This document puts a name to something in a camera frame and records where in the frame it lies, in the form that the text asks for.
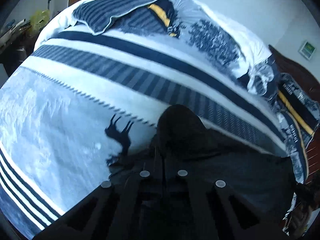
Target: wooden bed frame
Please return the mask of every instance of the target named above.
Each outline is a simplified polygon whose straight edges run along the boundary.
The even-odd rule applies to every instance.
[[[269,45],[273,56],[275,57],[279,71],[289,73],[300,85],[300,87],[309,95],[312,100],[320,102],[320,83],[319,81],[303,66],[297,62],[288,59],[279,53],[275,48]],[[320,169],[320,129],[318,129],[309,143],[306,152],[308,156],[309,177],[306,184],[310,183],[313,174]],[[320,236],[320,213],[316,217],[307,233],[302,239],[319,239]]]

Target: white wall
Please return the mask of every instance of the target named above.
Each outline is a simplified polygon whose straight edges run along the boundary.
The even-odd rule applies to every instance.
[[[20,0],[7,18],[5,24],[13,19],[16,20],[16,23],[24,18],[28,21],[37,10],[46,10],[47,6],[48,0]],[[51,18],[57,14],[57,11],[62,11],[66,7],[68,7],[68,0],[51,0]]]
[[[309,41],[317,49],[310,61],[298,53],[305,40]],[[306,67],[320,80],[320,28],[306,7],[303,7],[290,23],[275,48],[284,56]]]

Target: striped bedspread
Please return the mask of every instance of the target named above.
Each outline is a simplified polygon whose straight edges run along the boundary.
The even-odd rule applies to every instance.
[[[145,149],[162,112],[182,104],[208,128],[261,154],[287,156],[260,97],[187,45],[160,34],[76,25],[48,40],[0,90],[1,210],[31,239]]]

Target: metal bolt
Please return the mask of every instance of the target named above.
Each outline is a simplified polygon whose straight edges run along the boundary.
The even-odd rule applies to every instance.
[[[141,171],[140,172],[140,176],[143,178],[149,177],[150,176],[150,172],[149,171]]]
[[[188,175],[188,172],[185,171],[185,170],[180,170],[180,171],[178,171],[178,175],[179,175],[180,177],[184,177],[184,176],[187,176],[187,175]]]
[[[101,183],[101,187],[103,187],[103,188],[109,188],[111,186],[112,186],[112,183],[107,180]]]
[[[226,183],[223,180],[217,180],[216,181],[216,186],[217,187],[225,187]]]

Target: black object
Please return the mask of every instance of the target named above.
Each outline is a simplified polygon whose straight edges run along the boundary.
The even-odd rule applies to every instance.
[[[139,227],[143,203],[159,203],[165,210],[174,199],[190,204],[194,227],[189,229],[188,239],[288,239],[278,225],[234,194],[228,185],[219,188],[199,179],[188,172],[185,163],[155,153],[155,158],[143,166],[149,176],[137,172],[124,185],[99,186],[34,240],[147,239],[151,232],[144,231],[148,226]],[[177,239],[172,234],[170,237],[173,229],[163,224],[158,227],[165,239]],[[154,232],[152,239],[161,239],[159,232]]]

